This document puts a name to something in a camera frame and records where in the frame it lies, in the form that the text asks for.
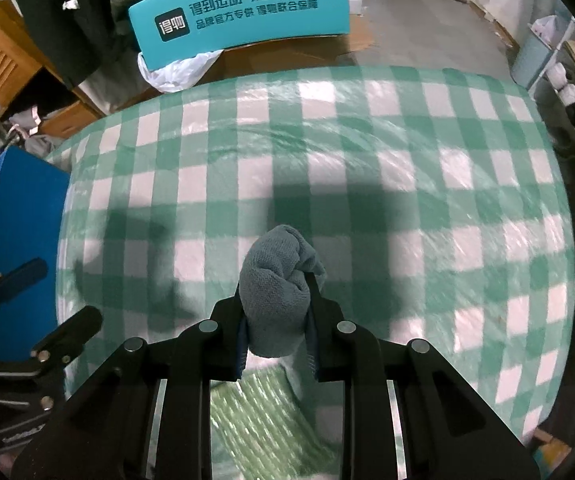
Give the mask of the light blue waste bin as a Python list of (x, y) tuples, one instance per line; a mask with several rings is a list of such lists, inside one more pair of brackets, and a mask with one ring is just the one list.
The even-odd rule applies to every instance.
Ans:
[(511, 68), (513, 81), (527, 90), (533, 88), (574, 28), (575, 18), (568, 20), (557, 14), (537, 18), (531, 23)]

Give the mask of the white plastic bag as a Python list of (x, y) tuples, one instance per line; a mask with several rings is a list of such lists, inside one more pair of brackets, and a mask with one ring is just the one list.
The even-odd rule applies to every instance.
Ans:
[(222, 50), (202, 52), (193, 58), (176, 60), (158, 70), (147, 67), (142, 52), (138, 54), (136, 62), (142, 78), (151, 87), (161, 93), (176, 93), (198, 84), (221, 55)]

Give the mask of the metal shoe rack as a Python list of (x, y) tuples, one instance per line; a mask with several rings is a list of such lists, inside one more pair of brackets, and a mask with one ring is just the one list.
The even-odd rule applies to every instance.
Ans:
[(545, 64), (529, 87), (562, 158), (575, 159), (575, 18), (557, 19)]

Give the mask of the green checkered tablecloth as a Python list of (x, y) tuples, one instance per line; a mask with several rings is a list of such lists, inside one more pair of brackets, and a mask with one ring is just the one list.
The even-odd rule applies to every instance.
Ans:
[(571, 213), (527, 91), (458, 70), (336, 67), (234, 78), (94, 122), (70, 175), (57, 315), (104, 323), (74, 390), (130, 337), (155, 342), (236, 289), (288, 224), (353, 322), (428, 340), (521, 439), (550, 413), (572, 333)]

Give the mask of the blue cardboard shoebox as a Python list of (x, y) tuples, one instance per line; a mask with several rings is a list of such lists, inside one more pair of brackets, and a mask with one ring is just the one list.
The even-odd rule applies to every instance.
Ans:
[(46, 277), (0, 305), (0, 361), (23, 361), (57, 327), (56, 262), (69, 174), (20, 148), (0, 156), (0, 274), (40, 258)]

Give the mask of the teal shoebox lid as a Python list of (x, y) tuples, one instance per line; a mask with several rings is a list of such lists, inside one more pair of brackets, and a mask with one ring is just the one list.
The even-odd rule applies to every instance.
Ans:
[(129, 18), (149, 70), (199, 53), (350, 31), (349, 0), (142, 0)]

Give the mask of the light grey-blue sock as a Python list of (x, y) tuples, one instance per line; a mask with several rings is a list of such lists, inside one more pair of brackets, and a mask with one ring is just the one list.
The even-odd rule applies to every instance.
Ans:
[(252, 244), (240, 270), (238, 294), (249, 328), (249, 350), (260, 358), (294, 353), (304, 338), (310, 289), (327, 278), (315, 248), (293, 226), (276, 226)]

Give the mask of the wooden louvered cabinet door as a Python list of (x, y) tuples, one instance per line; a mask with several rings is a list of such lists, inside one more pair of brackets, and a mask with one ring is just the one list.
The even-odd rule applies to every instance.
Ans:
[(0, 0), (0, 119), (36, 106), (40, 133), (68, 139), (103, 117), (83, 91), (67, 88), (14, 6)]

